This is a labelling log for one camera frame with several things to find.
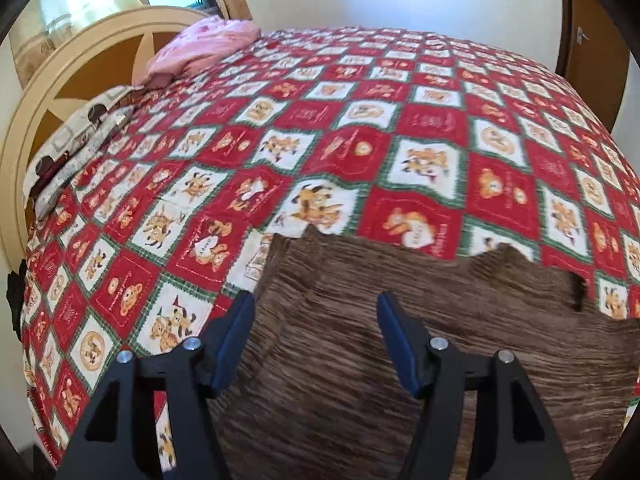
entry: door handle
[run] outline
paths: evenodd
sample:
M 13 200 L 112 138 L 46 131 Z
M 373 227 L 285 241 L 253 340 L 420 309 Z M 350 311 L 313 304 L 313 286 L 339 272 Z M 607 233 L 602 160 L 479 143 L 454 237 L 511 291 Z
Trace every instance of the door handle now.
M 582 40 L 588 40 L 589 37 L 584 33 L 582 27 L 578 27 L 578 34 L 575 37 L 575 43 L 582 44 Z

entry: brown door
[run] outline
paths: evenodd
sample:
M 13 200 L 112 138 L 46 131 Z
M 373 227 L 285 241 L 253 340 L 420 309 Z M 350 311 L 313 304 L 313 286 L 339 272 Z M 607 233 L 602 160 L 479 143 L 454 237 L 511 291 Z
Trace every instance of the brown door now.
M 629 47 L 598 0 L 572 1 L 566 79 L 611 131 L 629 67 Z

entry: pink blanket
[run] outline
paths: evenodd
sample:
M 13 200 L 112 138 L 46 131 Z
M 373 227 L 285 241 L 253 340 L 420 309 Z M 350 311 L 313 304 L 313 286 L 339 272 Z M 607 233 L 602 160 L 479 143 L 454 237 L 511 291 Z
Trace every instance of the pink blanket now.
M 134 76 L 135 86 L 164 88 L 178 78 L 190 77 L 252 44 L 260 36 L 253 22 L 204 18 L 182 31 L 158 51 L 143 73 Z

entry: bed sheet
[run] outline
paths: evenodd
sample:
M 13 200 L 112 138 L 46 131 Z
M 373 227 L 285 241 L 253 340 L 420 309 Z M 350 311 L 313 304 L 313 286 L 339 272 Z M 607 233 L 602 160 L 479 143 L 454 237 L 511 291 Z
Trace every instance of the bed sheet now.
M 149 94 L 33 230 L 34 422 L 58 463 L 117 351 L 197 335 L 253 290 L 273 234 L 309 223 L 438 258 L 510 243 L 637 317 L 639 186 L 571 86 L 522 56 L 391 28 L 276 32 Z M 161 397 L 156 412 L 170 468 Z

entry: metal screw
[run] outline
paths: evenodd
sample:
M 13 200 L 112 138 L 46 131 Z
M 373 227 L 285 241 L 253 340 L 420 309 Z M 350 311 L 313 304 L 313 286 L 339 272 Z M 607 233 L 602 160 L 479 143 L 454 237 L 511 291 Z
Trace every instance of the metal screw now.
M 197 337 L 190 337 L 184 340 L 182 343 L 187 350 L 197 350 L 202 346 L 202 341 L 200 341 Z
M 429 344 L 431 345 L 431 348 L 439 351 L 446 350 L 449 347 L 449 341 L 443 337 L 432 337 Z
M 513 360 L 516 356 L 513 354 L 511 350 L 500 350 L 498 352 L 498 359 L 505 364 L 513 363 Z
M 126 364 L 133 359 L 133 352 L 131 350 L 123 350 L 118 352 L 116 361 L 122 364 Z

